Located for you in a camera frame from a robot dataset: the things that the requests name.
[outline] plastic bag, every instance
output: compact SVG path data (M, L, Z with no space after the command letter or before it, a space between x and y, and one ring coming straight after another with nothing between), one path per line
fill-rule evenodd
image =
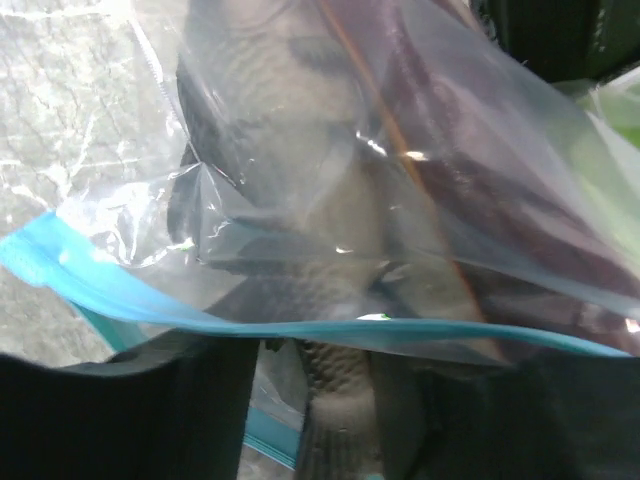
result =
M256 450L245 447L240 459L238 480L288 480L293 472Z
M137 8L182 166L67 200L5 264L218 334L489 363L523 341L638 351L634 268L569 162L579 141L616 165L618 135L429 1L245 3L193 0L183 25Z
M634 272L640 266L638 246L638 165L636 152L640 146L639 70L632 69L602 84L584 80L559 85L570 92L599 129L612 152L609 161L594 155L593 142L578 139L567 156L569 165L594 211L601 215L604 230Z
M128 2L8 1L0 15L0 234L90 185L173 168L185 135Z

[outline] whole fish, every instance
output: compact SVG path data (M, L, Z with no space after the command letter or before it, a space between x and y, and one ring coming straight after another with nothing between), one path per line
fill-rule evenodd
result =
M233 220L265 232L238 259L202 259L247 277L210 313L261 323L427 317L447 303L434 302L440 282L451 315L475 319L446 261L423 262L402 273L410 281L386 282L396 295L384 291L379 279L394 276L378 191L387 167L361 146L368 112L348 55L311 0L191 0L177 83L190 137L183 165L218 169L256 207ZM183 224L194 189L180 178L174 185L167 222L176 242L200 238L199 225ZM309 398L295 478L381 473L368 354L296 344Z

